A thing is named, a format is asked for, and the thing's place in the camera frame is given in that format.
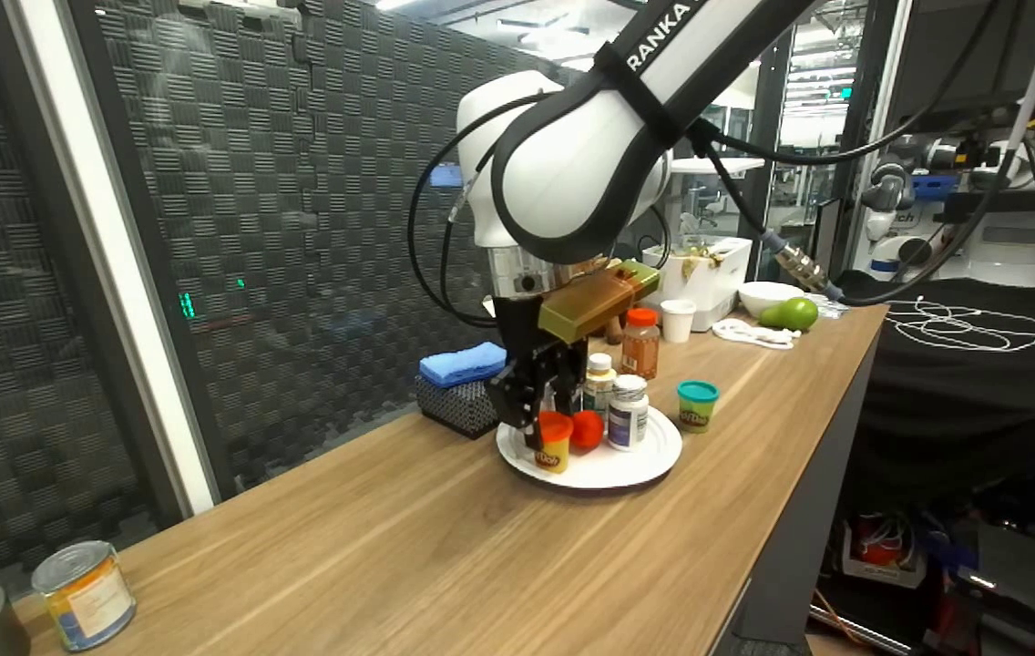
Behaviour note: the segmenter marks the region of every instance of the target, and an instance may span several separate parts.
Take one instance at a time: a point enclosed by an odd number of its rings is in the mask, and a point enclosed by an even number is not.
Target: green cup
[[[706,426],[715,415],[715,399],[722,399],[722,388],[706,379],[685,379],[680,381],[680,419],[688,426]]]

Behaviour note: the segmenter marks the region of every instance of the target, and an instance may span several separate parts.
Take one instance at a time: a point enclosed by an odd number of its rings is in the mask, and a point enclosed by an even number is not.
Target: wooden countertop
[[[660,411],[685,376],[726,398],[633,492],[547,487],[493,433],[393,419],[126,550],[138,617],[98,652],[706,652],[879,324],[855,309],[788,353],[665,347]],[[64,652],[42,597],[15,613]]]

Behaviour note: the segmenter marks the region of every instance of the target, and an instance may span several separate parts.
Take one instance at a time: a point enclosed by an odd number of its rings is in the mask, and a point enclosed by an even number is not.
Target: canned food
[[[71,652],[115,641],[138,609],[118,567],[115,544],[98,538],[64,546],[42,562],[32,590],[47,602]]]

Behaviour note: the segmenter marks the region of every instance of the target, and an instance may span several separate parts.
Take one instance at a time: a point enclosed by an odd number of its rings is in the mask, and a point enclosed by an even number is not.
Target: white plate
[[[630,484],[644,484],[665,477],[680,455],[683,455],[685,439],[675,431],[675,424],[650,408],[650,433],[641,437],[641,445],[630,449],[593,449],[587,455],[570,455],[564,471],[544,471],[533,462],[533,453],[525,449],[525,437],[514,426],[500,426],[496,431],[496,453],[522,471],[525,477],[559,484],[559,487],[630,487]]]

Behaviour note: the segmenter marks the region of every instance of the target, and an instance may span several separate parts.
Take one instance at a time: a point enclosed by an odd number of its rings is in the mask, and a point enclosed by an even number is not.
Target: bottle
[[[619,368],[629,376],[657,379],[657,363],[660,363],[660,314],[654,307],[630,307]]]
[[[630,449],[650,431],[650,381],[641,376],[618,376],[618,392],[604,424],[604,439],[613,449]]]
[[[597,415],[609,411],[613,392],[618,392],[618,356],[609,353],[591,353],[587,356],[587,381],[585,381],[585,408],[593,408]]]

